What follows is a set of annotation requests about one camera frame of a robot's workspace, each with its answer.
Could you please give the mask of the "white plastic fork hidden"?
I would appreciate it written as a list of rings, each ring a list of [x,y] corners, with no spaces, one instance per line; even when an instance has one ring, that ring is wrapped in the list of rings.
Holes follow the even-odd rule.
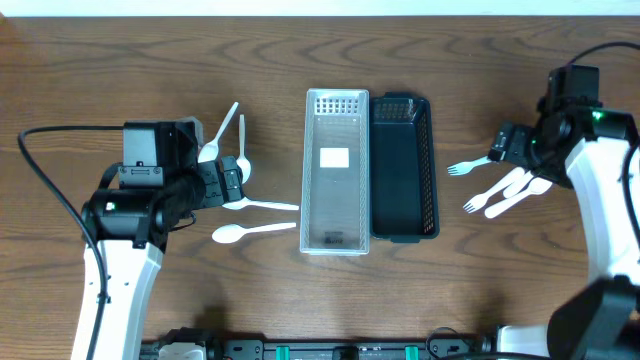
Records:
[[[504,191],[503,196],[505,198],[511,198],[518,194],[525,186],[534,178],[531,171],[526,172],[521,178],[510,184]]]

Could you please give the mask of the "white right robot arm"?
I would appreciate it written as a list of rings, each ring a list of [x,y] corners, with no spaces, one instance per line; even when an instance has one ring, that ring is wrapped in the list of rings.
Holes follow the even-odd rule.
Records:
[[[543,115],[528,137],[534,173],[575,191],[587,286],[545,325],[504,326],[500,358],[636,359],[639,323],[639,141],[628,113],[577,107]]]

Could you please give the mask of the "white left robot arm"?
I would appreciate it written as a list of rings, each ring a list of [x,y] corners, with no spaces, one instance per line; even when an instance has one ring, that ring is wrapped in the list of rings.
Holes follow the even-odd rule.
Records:
[[[194,211],[240,197],[231,157],[165,177],[161,167],[111,166],[82,209],[88,229],[75,359],[136,359],[168,236]]]

